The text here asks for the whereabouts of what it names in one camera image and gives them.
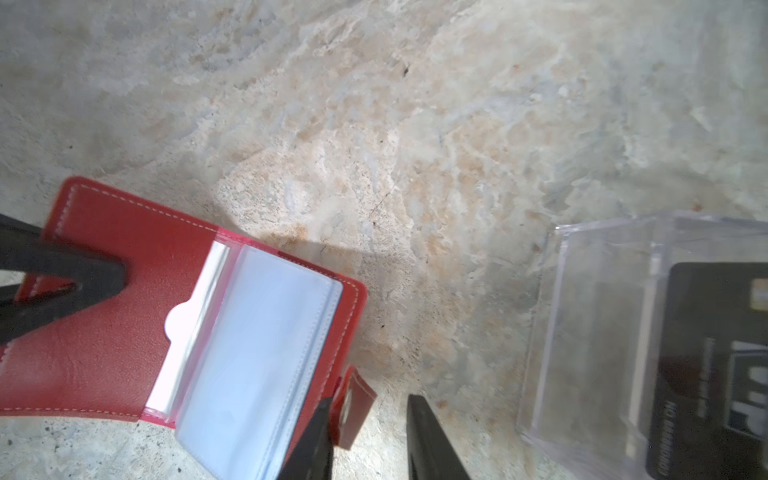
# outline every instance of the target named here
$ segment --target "black card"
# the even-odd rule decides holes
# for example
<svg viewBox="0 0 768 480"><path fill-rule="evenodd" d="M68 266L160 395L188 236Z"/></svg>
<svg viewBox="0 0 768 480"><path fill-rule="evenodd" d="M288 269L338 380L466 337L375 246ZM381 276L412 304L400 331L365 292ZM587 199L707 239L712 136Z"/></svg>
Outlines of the black card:
<svg viewBox="0 0 768 480"><path fill-rule="evenodd" d="M764 480L768 263L678 263L667 286L647 473Z"/></svg>

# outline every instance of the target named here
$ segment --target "stone surface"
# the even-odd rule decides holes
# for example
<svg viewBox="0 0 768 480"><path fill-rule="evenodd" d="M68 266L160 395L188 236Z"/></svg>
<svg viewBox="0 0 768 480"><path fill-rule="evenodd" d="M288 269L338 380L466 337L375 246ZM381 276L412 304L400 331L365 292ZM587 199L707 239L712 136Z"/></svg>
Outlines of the stone surface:
<svg viewBox="0 0 768 480"><path fill-rule="evenodd" d="M546 233L768 219L766 12L0 0L0 207L41 224L85 175L366 282L379 401L336 478L406 478L409 392L473 478L568 477L514 427ZM0 478L70 477L208 475L152 425L0 419Z"/></svg>

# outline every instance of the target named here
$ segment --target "clear plastic box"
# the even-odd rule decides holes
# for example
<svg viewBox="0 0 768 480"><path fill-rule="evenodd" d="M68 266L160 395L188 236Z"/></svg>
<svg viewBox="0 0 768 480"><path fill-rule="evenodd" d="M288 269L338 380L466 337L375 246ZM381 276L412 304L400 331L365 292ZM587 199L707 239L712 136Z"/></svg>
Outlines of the clear plastic box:
<svg viewBox="0 0 768 480"><path fill-rule="evenodd" d="M766 262L768 223L673 212L558 227L545 248L518 430L577 476L645 472L667 276Z"/></svg>

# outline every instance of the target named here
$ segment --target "open wallet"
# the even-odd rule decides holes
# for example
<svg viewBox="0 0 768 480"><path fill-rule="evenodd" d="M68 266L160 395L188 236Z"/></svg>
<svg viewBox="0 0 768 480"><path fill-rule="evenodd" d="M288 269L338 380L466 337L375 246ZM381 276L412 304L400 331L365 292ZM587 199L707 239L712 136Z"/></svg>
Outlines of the open wallet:
<svg viewBox="0 0 768 480"><path fill-rule="evenodd" d="M344 368L359 281L81 177L64 182L41 242L112 259L123 288L0 345L0 415L141 419L175 428L221 480L274 480L330 399L332 443L351 447L376 398ZM16 313L104 282L86 272L73 286L37 258L17 268L29 273Z"/></svg>

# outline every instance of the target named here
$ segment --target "card chip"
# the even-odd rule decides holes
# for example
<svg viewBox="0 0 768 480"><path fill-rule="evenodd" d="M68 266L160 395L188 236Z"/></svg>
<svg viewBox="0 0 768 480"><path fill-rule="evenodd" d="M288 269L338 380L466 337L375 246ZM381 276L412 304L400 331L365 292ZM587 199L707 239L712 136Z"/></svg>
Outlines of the card chip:
<svg viewBox="0 0 768 480"><path fill-rule="evenodd" d="M752 310L768 312L768 278L756 278L752 280L750 307Z"/></svg>

